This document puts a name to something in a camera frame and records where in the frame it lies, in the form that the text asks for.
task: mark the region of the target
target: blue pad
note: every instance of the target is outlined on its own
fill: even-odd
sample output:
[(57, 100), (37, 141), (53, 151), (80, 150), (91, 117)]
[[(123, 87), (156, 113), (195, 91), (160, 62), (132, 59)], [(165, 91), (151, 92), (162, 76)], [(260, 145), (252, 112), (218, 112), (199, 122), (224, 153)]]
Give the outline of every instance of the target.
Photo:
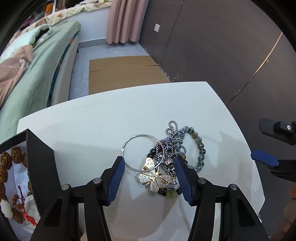
[(124, 168), (125, 168), (124, 159), (121, 158), (120, 163), (118, 164), (116, 171), (114, 172), (114, 175), (109, 184), (108, 196), (106, 200), (109, 205), (111, 204), (111, 202), (115, 200), (115, 197), (124, 173)]
[(180, 161), (178, 158), (175, 158), (175, 172), (184, 196), (184, 199), (191, 205), (192, 203), (192, 195), (191, 195), (191, 186), (190, 183), (184, 173), (183, 168), (181, 167)]
[(277, 167), (279, 165), (279, 161), (275, 157), (257, 149), (252, 151), (251, 158), (255, 161), (263, 162), (271, 167)]

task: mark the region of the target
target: white flower bead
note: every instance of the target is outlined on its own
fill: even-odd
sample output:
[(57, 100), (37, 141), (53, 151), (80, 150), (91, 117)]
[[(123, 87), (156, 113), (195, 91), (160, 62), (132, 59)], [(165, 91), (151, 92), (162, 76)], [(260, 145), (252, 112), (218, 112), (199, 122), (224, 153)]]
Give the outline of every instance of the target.
[(7, 218), (13, 217), (13, 213), (11, 211), (11, 206), (8, 203), (8, 201), (2, 199), (0, 202), (0, 207), (1, 207), (2, 213), (4, 214), (5, 217), (7, 217)]

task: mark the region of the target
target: white switch plate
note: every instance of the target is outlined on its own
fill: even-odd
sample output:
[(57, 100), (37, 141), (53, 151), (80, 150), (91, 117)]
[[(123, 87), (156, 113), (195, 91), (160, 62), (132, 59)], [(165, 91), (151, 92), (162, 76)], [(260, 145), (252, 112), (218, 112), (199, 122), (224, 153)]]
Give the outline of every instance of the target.
[(160, 27), (159, 24), (155, 24), (154, 31), (155, 31), (155, 32), (158, 32), (158, 31), (159, 31), (159, 27)]

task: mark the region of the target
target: cardboard sheet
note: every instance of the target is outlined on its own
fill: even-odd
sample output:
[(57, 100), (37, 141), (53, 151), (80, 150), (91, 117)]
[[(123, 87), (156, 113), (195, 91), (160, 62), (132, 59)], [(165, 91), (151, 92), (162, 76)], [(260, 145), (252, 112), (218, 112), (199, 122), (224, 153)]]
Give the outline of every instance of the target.
[(91, 60), (89, 94), (110, 90), (169, 83), (150, 56), (124, 56)]

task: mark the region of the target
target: silver hoop bracelet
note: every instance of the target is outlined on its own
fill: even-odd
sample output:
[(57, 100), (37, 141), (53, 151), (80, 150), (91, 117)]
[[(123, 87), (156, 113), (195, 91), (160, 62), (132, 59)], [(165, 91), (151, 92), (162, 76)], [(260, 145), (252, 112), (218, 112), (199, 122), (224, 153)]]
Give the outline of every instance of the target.
[(126, 146), (126, 144), (127, 144), (131, 139), (134, 139), (134, 138), (136, 138), (136, 137), (150, 137), (150, 138), (156, 140), (156, 141), (159, 143), (159, 145), (162, 147), (163, 154), (162, 154), (161, 160), (159, 161), (159, 163), (158, 163), (155, 167), (152, 167), (152, 168), (150, 168), (150, 169), (148, 169), (148, 170), (138, 170), (138, 169), (132, 168), (132, 167), (131, 167), (129, 164), (127, 164), (126, 162), (125, 162), (125, 164), (126, 164), (130, 169), (132, 169), (132, 170), (134, 170), (134, 171), (136, 171), (136, 172), (147, 172), (147, 171), (151, 171), (151, 170), (154, 170), (154, 169), (158, 168), (158, 167), (160, 166), (160, 164), (163, 162), (163, 159), (164, 159), (164, 156), (165, 156), (165, 149), (164, 149), (162, 143), (161, 143), (158, 139), (156, 139), (155, 137), (150, 136), (150, 135), (140, 134), (140, 135), (136, 135), (136, 136), (133, 136), (133, 137), (127, 139), (127, 141), (123, 144), (122, 149), (121, 149), (122, 157), (124, 157), (124, 156), (123, 156), (123, 153), (124, 153), (124, 147)]

